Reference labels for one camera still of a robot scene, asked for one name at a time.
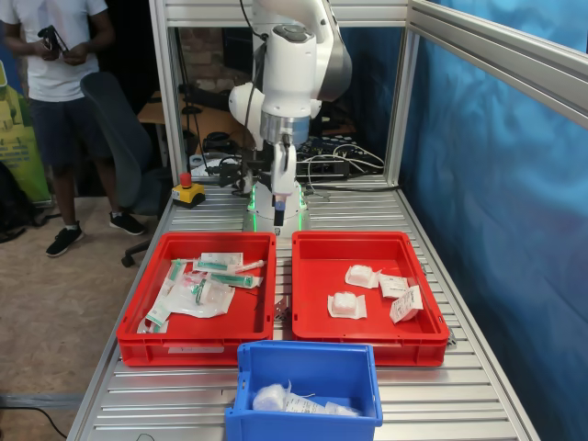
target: floor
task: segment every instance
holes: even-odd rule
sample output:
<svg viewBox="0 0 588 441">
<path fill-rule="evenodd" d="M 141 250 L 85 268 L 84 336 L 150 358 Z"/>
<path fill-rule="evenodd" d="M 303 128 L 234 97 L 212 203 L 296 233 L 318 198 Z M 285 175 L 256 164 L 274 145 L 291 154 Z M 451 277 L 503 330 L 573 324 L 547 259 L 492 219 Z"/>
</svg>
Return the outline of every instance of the floor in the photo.
<svg viewBox="0 0 588 441">
<path fill-rule="evenodd" d="M 79 198 L 76 212 L 86 237 L 61 257 L 45 255 L 60 219 L 0 245 L 0 400 L 42 393 L 79 401 L 135 278 L 139 266 L 120 258 L 149 236 L 110 228 L 105 198 Z M 156 218 L 138 219 L 155 231 Z M 74 406 L 46 410 L 67 433 Z M 0 413 L 0 428 L 3 441 L 61 439 L 31 411 Z"/>
</svg>

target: dark shorts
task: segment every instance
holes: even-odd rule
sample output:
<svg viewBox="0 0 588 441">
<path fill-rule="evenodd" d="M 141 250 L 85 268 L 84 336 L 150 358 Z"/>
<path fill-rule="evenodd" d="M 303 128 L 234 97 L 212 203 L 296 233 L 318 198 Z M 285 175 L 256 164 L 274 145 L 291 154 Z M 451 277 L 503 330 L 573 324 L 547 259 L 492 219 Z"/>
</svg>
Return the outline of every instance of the dark shorts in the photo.
<svg viewBox="0 0 588 441">
<path fill-rule="evenodd" d="M 112 157 L 86 98 L 59 103 L 35 99 L 29 102 L 35 137 L 44 164 L 75 164 L 78 139 L 82 139 L 93 158 Z"/>
</svg>

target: red plastic crate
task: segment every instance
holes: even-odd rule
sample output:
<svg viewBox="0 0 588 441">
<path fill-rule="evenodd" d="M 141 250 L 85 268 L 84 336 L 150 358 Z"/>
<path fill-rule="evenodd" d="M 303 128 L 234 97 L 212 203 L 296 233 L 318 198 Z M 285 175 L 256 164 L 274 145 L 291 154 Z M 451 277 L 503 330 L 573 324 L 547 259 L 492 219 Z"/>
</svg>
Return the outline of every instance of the red plastic crate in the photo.
<svg viewBox="0 0 588 441">
<path fill-rule="evenodd" d="M 352 265 L 371 266 L 383 274 L 407 277 L 419 285 L 424 309 L 394 324 L 394 299 L 381 289 L 345 283 Z M 367 318 L 336 319 L 327 298 L 337 291 L 366 296 Z M 367 343 L 379 366 L 439 366 L 449 329 L 426 281 L 411 241 L 403 232 L 296 232 L 292 236 L 292 333 L 296 340 Z"/>
<path fill-rule="evenodd" d="M 165 334 L 137 334 L 173 259 L 202 253 L 243 253 L 243 262 L 267 265 L 246 274 L 263 277 L 261 287 L 237 288 L 229 312 L 210 319 L 171 314 Z M 128 366 L 237 366 L 241 343 L 271 340 L 276 292 L 276 236 L 269 232 L 169 232 L 145 268 L 117 329 L 122 360 Z"/>
</svg>

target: office chair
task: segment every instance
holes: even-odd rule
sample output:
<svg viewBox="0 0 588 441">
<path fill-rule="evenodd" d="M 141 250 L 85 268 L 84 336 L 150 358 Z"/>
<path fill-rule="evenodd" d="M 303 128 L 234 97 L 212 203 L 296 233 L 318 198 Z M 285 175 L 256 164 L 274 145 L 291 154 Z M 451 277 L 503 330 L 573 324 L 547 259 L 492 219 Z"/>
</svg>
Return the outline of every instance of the office chair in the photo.
<svg viewBox="0 0 588 441">
<path fill-rule="evenodd" d="M 173 186 L 168 169 L 145 171 L 153 147 L 147 131 L 130 108 L 112 73 L 91 73 L 81 83 L 100 128 L 107 139 L 117 170 L 117 196 L 121 207 L 134 214 L 162 217 Z M 147 251 L 151 240 L 125 251 L 125 267 L 134 265 L 133 254 Z"/>
</svg>

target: banner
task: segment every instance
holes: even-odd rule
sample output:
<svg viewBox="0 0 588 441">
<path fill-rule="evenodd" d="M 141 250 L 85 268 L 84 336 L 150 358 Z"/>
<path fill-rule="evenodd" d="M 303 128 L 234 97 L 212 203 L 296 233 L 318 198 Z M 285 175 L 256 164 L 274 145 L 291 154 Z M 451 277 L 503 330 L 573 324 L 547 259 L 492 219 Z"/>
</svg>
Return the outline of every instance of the banner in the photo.
<svg viewBox="0 0 588 441">
<path fill-rule="evenodd" d="M 30 200 L 51 200 L 17 66 L 4 46 L 0 46 L 0 161 Z"/>
</svg>

